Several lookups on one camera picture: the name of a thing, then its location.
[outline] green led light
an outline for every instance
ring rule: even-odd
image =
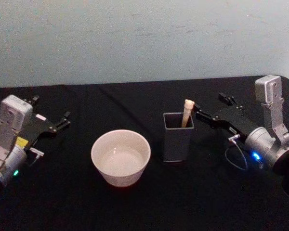
[[[16,171],[14,172],[13,176],[17,176],[17,175],[18,175],[18,173],[19,173],[19,171],[18,171],[18,170],[16,170]]]

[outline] water in bowl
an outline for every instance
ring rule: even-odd
[[[130,147],[117,147],[106,152],[101,170],[111,176],[128,176],[139,171],[144,164],[142,155]]]

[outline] pen holder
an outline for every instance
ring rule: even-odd
[[[181,127],[183,113],[164,113],[165,140],[164,140],[164,162],[184,161],[188,155],[188,148],[194,122],[190,115],[185,128]]]

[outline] white bowl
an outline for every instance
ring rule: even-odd
[[[96,140],[91,159],[104,179],[116,187],[130,186],[141,177],[151,155],[148,141],[130,130],[114,130]]]

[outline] white sticker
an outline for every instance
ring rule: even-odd
[[[233,133],[233,134],[237,134],[236,130],[234,130],[232,127],[229,127],[229,130]]]
[[[35,117],[37,117],[37,118],[39,118],[39,119],[41,119],[41,120],[43,120],[43,121],[46,120],[46,117],[44,117],[44,116],[42,116],[42,115],[40,115],[40,114],[37,114]]]

